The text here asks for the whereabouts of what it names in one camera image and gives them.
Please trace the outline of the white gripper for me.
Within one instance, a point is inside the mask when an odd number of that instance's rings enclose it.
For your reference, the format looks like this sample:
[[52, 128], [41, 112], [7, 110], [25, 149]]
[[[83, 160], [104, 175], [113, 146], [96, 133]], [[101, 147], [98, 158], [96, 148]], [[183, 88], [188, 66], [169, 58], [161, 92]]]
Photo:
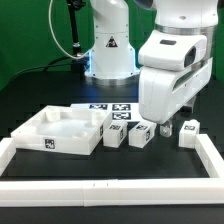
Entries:
[[204, 35], [172, 35], [157, 30], [140, 49], [139, 113], [162, 124], [161, 136], [172, 136], [173, 123], [168, 119], [209, 82], [212, 59], [204, 60], [206, 50]]

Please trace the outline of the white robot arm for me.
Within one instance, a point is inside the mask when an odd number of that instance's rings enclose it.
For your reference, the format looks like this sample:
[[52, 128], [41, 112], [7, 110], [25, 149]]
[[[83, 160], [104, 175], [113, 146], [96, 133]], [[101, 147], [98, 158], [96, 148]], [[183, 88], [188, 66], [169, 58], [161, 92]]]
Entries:
[[119, 85], [139, 77], [139, 113], [172, 134], [172, 117], [192, 107], [209, 82], [212, 48], [221, 0], [134, 0], [156, 12], [155, 28], [138, 50], [129, 43], [129, 12], [124, 0], [90, 0], [94, 45], [86, 79]]

